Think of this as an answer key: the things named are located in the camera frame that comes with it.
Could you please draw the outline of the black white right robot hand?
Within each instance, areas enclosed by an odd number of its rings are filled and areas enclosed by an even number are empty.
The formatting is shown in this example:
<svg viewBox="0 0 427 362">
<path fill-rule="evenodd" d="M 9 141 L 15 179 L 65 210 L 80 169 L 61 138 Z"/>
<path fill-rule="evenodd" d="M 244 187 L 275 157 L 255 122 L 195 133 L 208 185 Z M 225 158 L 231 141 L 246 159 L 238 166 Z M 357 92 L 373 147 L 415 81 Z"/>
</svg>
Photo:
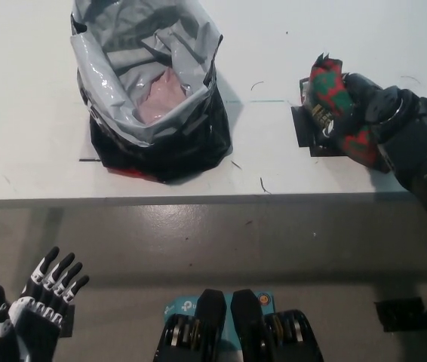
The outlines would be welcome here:
<svg viewBox="0 0 427 362">
<path fill-rule="evenodd" d="M 362 127 L 373 128 L 377 133 L 383 127 L 393 127 L 413 101 L 408 90 L 397 86 L 382 88 L 358 73 L 342 74 L 338 85 L 339 90 L 327 93 L 332 119 L 321 134 L 329 140 L 353 135 Z"/>
</svg>

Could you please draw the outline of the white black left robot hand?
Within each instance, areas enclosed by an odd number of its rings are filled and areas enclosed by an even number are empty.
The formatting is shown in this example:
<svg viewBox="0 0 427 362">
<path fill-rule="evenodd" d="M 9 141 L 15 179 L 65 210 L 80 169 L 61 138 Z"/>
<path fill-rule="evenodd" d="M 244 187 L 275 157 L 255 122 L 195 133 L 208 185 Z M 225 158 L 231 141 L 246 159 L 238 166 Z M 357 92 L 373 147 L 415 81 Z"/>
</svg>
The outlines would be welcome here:
<svg viewBox="0 0 427 362">
<path fill-rule="evenodd" d="M 0 361 L 52 361 L 66 317 L 90 280 L 69 253 L 53 247 L 35 267 L 19 297 L 7 301 L 0 285 Z"/>
</svg>

